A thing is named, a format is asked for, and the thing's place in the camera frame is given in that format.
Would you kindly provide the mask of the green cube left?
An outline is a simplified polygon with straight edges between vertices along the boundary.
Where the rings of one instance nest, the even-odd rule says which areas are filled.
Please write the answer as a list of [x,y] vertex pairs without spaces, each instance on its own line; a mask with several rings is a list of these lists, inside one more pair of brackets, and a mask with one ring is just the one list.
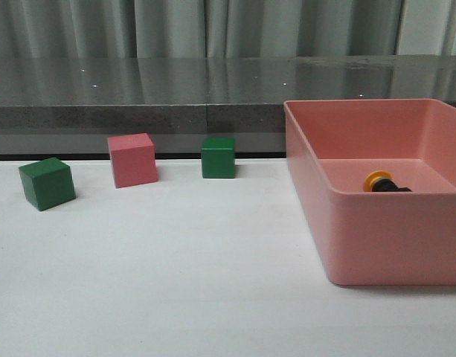
[[76,199],[71,168],[58,158],[19,167],[25,198],[43,211]]

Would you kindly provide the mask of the green cube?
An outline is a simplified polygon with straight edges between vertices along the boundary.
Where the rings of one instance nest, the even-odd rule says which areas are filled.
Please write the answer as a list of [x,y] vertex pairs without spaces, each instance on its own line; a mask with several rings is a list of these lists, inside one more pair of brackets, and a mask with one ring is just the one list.
[[71,168],[58,158],[19,167],[25,198],[43,211],[76,199]]
[[235,140],[206,138],[201,148],[204,179],[233,179],[235,177]]

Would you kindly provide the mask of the yellow push button switch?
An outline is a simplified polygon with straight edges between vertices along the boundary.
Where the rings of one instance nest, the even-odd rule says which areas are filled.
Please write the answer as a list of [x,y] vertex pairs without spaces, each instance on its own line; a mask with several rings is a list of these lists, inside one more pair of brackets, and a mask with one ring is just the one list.
[[398,187],[386,170],[375,170],[364,179],[364,192],[411,192],[408,187]]

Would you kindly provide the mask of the green cube middle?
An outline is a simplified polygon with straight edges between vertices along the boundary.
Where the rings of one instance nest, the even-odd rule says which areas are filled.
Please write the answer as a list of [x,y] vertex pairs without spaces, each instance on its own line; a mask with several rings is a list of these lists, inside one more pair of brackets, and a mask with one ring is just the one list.
[[235,140],[206,138],[201,148],[204,179],[233,179],[235,177]]

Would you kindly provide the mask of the grey curtain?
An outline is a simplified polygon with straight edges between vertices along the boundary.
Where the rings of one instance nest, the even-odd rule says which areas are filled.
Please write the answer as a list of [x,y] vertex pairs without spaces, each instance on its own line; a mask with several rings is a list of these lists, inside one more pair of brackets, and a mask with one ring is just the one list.
[[456,55],[456,1],[0,1],[0,58]]

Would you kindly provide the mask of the grey stone counter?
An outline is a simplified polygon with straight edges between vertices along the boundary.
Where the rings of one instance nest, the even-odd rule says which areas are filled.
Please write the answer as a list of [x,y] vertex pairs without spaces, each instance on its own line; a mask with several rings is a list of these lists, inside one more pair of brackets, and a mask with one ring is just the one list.
[[456,106],[456,56],[0,59],[0,157],[104,156],[109,136],[138,132],[162,158],[208,135],[279,156],[285,101],[385,98]]

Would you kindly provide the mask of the pink plastic bin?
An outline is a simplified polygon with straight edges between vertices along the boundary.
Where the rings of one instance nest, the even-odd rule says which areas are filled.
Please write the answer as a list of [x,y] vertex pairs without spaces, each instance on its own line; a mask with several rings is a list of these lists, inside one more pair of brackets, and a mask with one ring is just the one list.
[[[289,100],[284,112],[289,171],[329,280],[456,285],[456,108]],[[411,192],[364,192],[375,170]]]

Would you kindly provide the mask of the pink cube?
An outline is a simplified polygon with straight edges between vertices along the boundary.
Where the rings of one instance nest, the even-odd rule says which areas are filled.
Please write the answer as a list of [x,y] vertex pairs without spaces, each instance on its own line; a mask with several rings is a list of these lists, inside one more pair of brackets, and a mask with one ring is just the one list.
[[107,138],[116,188],[158,181],[155,145],[147,133]]

